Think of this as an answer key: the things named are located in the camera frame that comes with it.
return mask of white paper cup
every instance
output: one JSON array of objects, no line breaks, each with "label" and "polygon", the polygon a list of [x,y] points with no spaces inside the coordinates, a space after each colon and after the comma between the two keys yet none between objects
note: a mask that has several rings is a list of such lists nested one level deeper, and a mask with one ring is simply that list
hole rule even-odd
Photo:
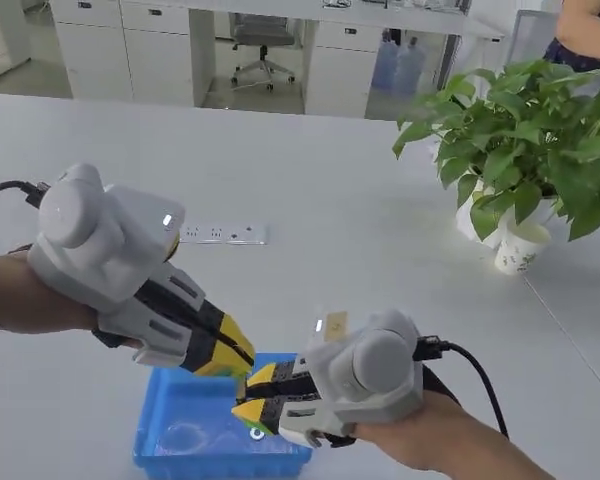
[{"label": "white paper cup", "polygon": [[537,223],[515,220],[507,223],[506,231],[496,254],[495,266],[507,275],[520,275],[551,243],[549,231]]}]

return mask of black cable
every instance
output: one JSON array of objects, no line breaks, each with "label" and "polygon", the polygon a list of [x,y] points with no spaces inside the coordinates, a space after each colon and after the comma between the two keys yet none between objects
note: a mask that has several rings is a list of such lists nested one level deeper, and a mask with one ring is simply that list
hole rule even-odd
[{"label": "black cable", "polygon": [[34,185],[30,182],[23,182],[21,180],[10,180],[8,182],[0,183],[0,192],[4,190],[9,190],[11,188],[17,188],[22,192],[27,194],[26,202],[35,208],[40,207],[40,202],[42,201],[42,197],[49,189],[49,186],[40,183],[38,185]]},{"label": "black cable", "polygon": [[489,395],[489,400],[491,401],[491,406],[493,407],[493,413],[496,415],[496,420],[498,421],[498,428],[500,429],[500,433],[502,433],[505,437],[509,438],[509,431],[507,429],[507,424],[504,421],[504,415],[502,414],[502,409],[500,408],[500,403],[498,402],[498,397],[496,396],[496,391],[491,384],[491,380],[489,380],[489,376],[485,369],[480,365],[478,359],[471,355],[466,349],[462,348],[460,345],[457,345],[452,342],[441,342],[441,350],[442,351],[453,351],[459,353],[464,358],[469,360],[469,363],[476,369],[478,375],[480,375],[480,379],[484,384],[484,388],[487,390],[487,395]]},{"label": "black cable", "polygon": [[20,180],[11,180],[8,182],[0,183],[0,192],[2,192],[3,190],[9,190],[11,188],[18,188],[24,191],[28,188],[28,185],[26,182],[21,182]]}]

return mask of power strip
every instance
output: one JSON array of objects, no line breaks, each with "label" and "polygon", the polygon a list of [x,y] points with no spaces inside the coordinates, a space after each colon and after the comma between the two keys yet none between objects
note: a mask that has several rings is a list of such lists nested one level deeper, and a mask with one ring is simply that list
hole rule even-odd
[{"label": "power strip", "polygon": [[180,243],[266,245],[266,225],[189,223],[180,229]]}]

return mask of white desk surface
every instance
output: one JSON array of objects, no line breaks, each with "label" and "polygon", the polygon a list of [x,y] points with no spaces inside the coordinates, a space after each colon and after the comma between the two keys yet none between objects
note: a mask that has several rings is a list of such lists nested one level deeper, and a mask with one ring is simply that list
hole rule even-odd
[{"label": "white desk surface", "polygon": [[536,267],[529,282],[600,377],[600,230],[549,248]]},{"label": "white desk surface", "polygon": [[[266,222],[266,247],[188,244],[175,259],[258,350],[302,348],[324,309],[403,308],[484,363],[525,451],[561,480],[600,478],[599,380],[524,279],[495,273],[454,230],[454,196],[426,146],[395,161],[396,133],[359,119],[0,96],[0,181],[52,180],[88,161],[108,182],[179,200],[190,219]],[[0,196],[0,253],[36,232],[22,200]],[[149,369],[130,356],[87,333],[0,333],[0,480],[144,478],[130,451]],[[464,360],[432,367],[493,424]],[[320,449],[302,476],[434,477],[360,442]]]},{"label": "white desk surface", "polygon": [[502,32],[478,20],[453,12],[434,12],[416,7],[398,8],[352,0],[350,8],[323,8],[322,0],[131,0],[147,5],[179,6],[198,10],[248,13],[323,20],[351,25],[398,28],[445,35],[502,38]]}]

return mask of floor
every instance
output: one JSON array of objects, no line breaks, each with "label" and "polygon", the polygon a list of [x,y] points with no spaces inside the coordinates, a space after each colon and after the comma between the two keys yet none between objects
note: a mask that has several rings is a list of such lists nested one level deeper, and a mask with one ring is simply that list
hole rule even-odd
[{"label": "floor", "polygon": [[[0,93],[43,97],[71,98],[55,26],[48,8],[34,7],[27,12],[32,59],[0,76]],[[246,65],[258,58],[257,47],[232,49],[231,41],[216,41],[216,79],[204,103],[207,108],[251,110],[274,113],[303,114],[302,89],[299,82],[289,84],[287,76],[278,75],[274,91],[269,92],[262,72],[255,71],[240,80],[233,88],[230,78],[236,65]],[[269,59],[302,77],[302,50],[298,48],[271,49]],[[372,90],[369,95],[367,118],[394,120],[404,113],[407,101]]]}]

